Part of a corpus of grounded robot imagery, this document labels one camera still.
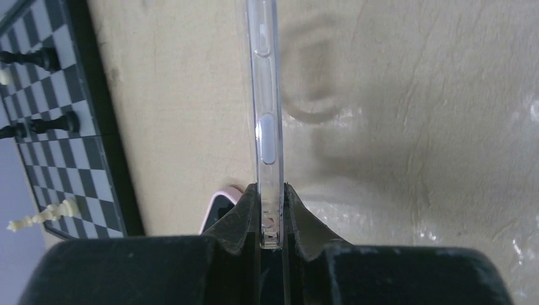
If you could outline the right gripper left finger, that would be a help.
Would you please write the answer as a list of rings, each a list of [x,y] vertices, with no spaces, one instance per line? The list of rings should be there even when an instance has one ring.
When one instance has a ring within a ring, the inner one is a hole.
[[[69,240],[49,249],[20,304],[256,304],[249,217],[257,187],[202,235]]]

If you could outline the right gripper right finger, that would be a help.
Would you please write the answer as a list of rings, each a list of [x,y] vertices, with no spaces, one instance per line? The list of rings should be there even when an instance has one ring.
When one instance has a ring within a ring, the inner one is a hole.
[[[284,191],[288,304],[512,304],[495,265],[461,247],[354,245]]]

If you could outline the phone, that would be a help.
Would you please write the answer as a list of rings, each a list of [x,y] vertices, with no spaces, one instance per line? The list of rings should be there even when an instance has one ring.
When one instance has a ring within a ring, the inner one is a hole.
[[[208,204],[204,220],[199,233],[204,233],[219,219],[224,217],[238,203],[243,192],[233,186],[224,187],[216,191]]]

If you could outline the clear phone case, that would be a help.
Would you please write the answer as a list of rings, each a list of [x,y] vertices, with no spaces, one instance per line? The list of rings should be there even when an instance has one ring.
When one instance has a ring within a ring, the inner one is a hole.
[[[276,1],[246,2],[261,247],[283,246],[283,135]]]

